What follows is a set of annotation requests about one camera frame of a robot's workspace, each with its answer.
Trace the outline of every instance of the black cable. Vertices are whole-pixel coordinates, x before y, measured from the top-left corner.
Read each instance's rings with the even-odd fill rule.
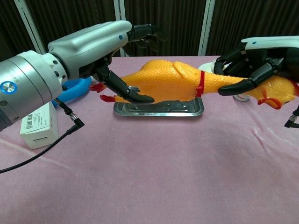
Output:
[[[21,162],[17,165],[14,165],[12,167],[8,167],[5,169],[1,169],[0,170],[0,174],[11,171],[13,169],[17,169],[19,167],[22,167],[30,162],[32,162],[33,160],[36,160],[38,157],[42,156],[43,154],[45,154],[46,152],[48,152],[50,149],[52,149],[55,145],[57,145],[62,139],[64,139],[66,136],[68,136],[69,134],[72,134],[73,132],[77,131],[79,128],[84,126],[84,123],[77,118],[77,116],[75,114],[73,114],[72,110],[65,105],[64,102],[61,102],[58,98],[55,99],[55,101],[58,103],[58,105],[60,107],[62,107],[64,109],[64,112],[66,115],[69,115],[72,119],[72,121],[75,123],[75,125],[73,125],[69,130],[67,130],[63,135],[61,135],[56,141],[54,141],[51,145],[49,145],[45,150],[41,151],[39,154],[31,157],[30,159]]]

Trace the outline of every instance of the pink fabric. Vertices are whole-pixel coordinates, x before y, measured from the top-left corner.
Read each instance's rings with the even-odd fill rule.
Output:
[[[199,67],[207,57],[159,57]],[[120,76],[152,57],[114,58]],[[191,118],[121,117],[89,92],[68,105],[85,126],[38,159],[1,174],[1,224],[297,224],[299,130],[281,110],[203,95]],[[59,132],[72,122],[58,109]],[[28,150],[20,122],[0,133],[0,166]]]

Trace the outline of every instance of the red band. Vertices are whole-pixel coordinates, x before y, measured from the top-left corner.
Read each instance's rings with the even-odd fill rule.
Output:
[[[205,72],[201,71],[200,82],[198,87],[196,87],[197,94],[195,97],[201,97],[201,95],[204,93],[204,84],[205,84]]]

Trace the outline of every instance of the robotic hand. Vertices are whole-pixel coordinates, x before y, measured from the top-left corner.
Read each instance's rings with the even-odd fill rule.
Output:
[[[56,99],[67,80],[93,76],[119,96],[135,104],[152,103],[126,85],[108,65],[116,51],[128,42],[148,44],[166,35],[151,24],[132,26],[129,21],[94,25],[48,44],[40,55],[27,51],[0,63],[0,131]]]
[[[223,96],[248,92],[273,75],[299,83],[299,36],[243,39],[235,49],[217,58],[214,73],[248,78],[219,88],[218,93]],[[285,127],[299,127],[294,124],[297,116],[299,107]]]

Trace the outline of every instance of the blue button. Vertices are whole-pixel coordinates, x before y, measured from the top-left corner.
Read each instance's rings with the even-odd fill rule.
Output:
[[[6,81],[1,83],[0,89],[5,94],[14,94],[17,92],[17,85],[13,82]]]

